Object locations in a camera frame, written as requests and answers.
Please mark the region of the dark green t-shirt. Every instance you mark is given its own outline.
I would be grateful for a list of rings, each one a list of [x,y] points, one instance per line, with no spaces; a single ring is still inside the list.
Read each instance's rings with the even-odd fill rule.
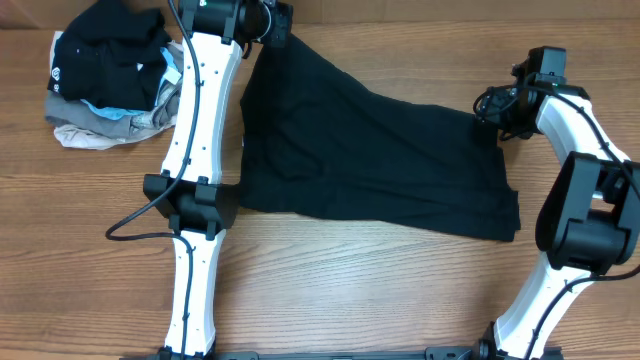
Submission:
[[[494,127],[376,94],[298,38],[260,52],[240,105],[246,208],[502,242],[521,227]]]

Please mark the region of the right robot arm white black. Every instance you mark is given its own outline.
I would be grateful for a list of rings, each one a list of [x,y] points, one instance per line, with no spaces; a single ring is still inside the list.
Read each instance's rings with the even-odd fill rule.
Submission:
[[[561,170],[540,210],[538,260],[511,306],[465,359],[558,359],[546,343],[578,296],[631,258],[639,237],[639,165],[597,122],[586,92],[559,82],[491,87],[474,103],[512,137],[545,136]]]

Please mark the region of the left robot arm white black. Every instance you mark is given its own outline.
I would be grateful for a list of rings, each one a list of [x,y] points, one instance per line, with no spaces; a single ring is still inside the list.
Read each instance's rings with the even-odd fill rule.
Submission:
[[[174,244],[172,315],[159,359],[211,359],[218,259],[237,211],[221,181],[224,122],[232,83],[253,44],[283,47],[293,8],[278,0],[182,1],[180,101],[171,145],[143,191],[169,222]]]

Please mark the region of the light blue garment in pile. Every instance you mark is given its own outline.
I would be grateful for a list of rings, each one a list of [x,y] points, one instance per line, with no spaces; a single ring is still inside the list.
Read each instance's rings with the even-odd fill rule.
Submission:
[[[176,85],[181,78],[181,73],[179,72],[178,67],[175,63],[174,56],[171,54],[169,49],[167,47],[162,47],[160,49],[160,52],[163,55],[167,66],[159,82],[158,92],[156,94],[154,102],[155,106],[159,104],[160,93],[163,86],[166,83]],[[82,102],[86,104],[94,114],[112,121],[120,120],[125,116],[137,116],[144,113],[143,110],[122,109],[114,107],[98,108],[85,99],[82,99]]]

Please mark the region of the black garment on pile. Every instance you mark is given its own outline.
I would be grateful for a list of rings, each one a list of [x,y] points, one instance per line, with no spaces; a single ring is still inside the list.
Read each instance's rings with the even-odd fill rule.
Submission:
[[[134,13],[120,0],[99,0],[56,40],[48,89],[97,108],[150,111],[170,40],[160,9]]]

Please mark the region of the grey garment in pile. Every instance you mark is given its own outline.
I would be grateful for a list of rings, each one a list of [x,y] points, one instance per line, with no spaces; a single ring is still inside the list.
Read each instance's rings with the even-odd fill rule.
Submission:
[[[45,100],[45,120],[55,127],[72,125],[122,141],[141,135],[143,131],[158,132],[171,126],[177,114],[180,99],[183,47],[175,41],[171,41],[165,47],[174,56],[181,78],[176,85],[166,83],[163,86],[159,104],[154,105],[152,110],[144,111],[141,115],[125,116],[120,120],[112,121],[94,114],[82,100],[66,101],[58,93],[49,91]]]

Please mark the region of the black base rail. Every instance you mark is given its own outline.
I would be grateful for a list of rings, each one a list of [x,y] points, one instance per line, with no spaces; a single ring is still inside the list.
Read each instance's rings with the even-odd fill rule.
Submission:
[[[488,354],[480,346],[438,346],[421,351],[374,351],[333,353],[259,354],[257,352],[226,352],[181,356],[169,348],[143,357],[125,357],[122,360],[472,360],[511,359],[506,354]]]

